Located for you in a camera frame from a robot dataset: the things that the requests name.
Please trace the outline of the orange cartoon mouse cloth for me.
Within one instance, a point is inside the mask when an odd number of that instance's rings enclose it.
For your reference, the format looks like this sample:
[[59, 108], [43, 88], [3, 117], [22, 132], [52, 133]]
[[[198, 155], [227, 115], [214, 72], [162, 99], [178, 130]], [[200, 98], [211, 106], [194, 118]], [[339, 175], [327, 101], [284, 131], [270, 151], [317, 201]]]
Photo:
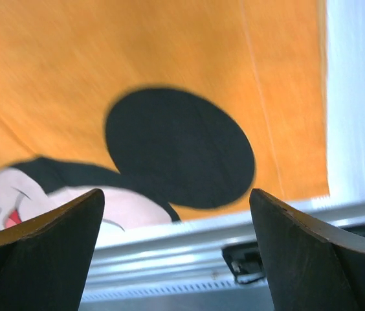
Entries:
[[326, 195], [324, 1], [0, 1], [0, 230], [99, 188], [102, 231]]

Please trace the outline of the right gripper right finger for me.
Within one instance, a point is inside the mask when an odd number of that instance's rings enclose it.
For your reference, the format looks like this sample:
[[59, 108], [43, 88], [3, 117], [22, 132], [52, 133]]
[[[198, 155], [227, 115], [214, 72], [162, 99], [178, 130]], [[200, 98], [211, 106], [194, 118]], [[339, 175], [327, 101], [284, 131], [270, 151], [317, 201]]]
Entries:
[[275, 310], [365, 310], [365, 237], [261, 189], [249, 202]]

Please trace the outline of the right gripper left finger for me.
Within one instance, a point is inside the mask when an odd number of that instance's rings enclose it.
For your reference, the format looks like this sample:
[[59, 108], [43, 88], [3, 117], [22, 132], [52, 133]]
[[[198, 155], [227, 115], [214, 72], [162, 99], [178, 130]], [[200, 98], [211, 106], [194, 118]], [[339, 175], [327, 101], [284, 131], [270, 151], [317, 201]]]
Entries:
[[94, 189], [0, 231], [0, 310], [77, 310], [104, 212]]

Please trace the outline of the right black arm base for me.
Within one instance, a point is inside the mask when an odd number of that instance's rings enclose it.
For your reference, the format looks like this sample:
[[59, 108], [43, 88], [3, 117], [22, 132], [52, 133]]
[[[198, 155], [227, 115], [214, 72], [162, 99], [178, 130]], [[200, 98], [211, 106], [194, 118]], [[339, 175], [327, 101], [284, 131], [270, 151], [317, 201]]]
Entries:
[[[341, 227], [365, 238], [365, 224]], [[266, 278], [257, 242], [225, 246], [222, 257], [238, 285], [247, 285]]]

